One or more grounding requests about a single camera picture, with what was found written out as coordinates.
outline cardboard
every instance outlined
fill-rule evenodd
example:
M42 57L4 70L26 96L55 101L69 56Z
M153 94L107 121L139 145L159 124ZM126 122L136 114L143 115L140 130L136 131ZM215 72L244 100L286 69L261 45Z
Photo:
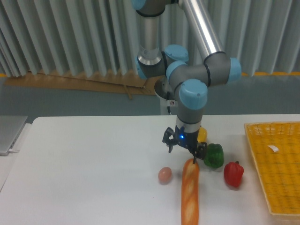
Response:
M43 70L41 70L39 74L45 75ZM96 71L91 77L87 77L84 71L75 76L71 74L71 71L67 71L65 74L60 75L57 72L57 70L52 71L49 75L81 79L81 80L113 83L113 84L122 84L126 86L139 87L139 88L143 87L146 82L145 80L141 79L138 75L136 75L132 69L128 70L128 72L124 75L122 75L120 69L118 70L116 75L113 73L111 69L109 69L105 76L101 75L100 72L98 71Z
M162 76L154 77L144 81L142 87L132 87L121 84L113 84L106 82L97 82L84 79L74 79L68 77L61 77L56 75L33 75L28 72L25 76L10 77L5 81L5 85L23 86L23 87L37 87L37 88L55 88L55 89L69 89L69 90L90 90L110 93L124 93L137 95L155 95L154 84L162 78Z

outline red bell pepper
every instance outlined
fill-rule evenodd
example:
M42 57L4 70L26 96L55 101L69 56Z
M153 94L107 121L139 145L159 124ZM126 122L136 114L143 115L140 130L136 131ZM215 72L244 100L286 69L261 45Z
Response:
M237 188L242 180L244 168L239 162L230 162L224 168L224 179L226 184Z

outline yellow bell pepper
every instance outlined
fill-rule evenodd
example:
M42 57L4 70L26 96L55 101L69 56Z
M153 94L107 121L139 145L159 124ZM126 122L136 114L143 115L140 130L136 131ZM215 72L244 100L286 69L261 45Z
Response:
M207 130L203 127L200 127L198 137L197 137L197 141L199 143L206 142L206 138L207 138Z

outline green bell pepper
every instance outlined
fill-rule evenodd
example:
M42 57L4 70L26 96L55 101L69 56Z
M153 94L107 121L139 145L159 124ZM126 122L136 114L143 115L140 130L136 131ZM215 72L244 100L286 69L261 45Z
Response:
M207 146L204 163L213 168L219 168L224 164L224 152L220 144L209 144Z

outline robotic arm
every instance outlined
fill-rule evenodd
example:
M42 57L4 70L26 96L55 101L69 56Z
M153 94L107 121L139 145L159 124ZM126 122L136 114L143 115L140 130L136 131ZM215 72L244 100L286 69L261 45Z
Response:
M203 64L188 66L188 52L180 45L169 45L160 51L158 28L160 15L167 4L178 3L187 17ZM141 16L140 51L135 59L141 78L165 74L160 85L161 98L178 102L175 131L170 127L164 133L163 143L169 147L186 148L197 158L204 159L207 144L198 143L203 109L207 102L207 87L238 80L241 66L236 58L229 58L218 39L203 0L132 0Z

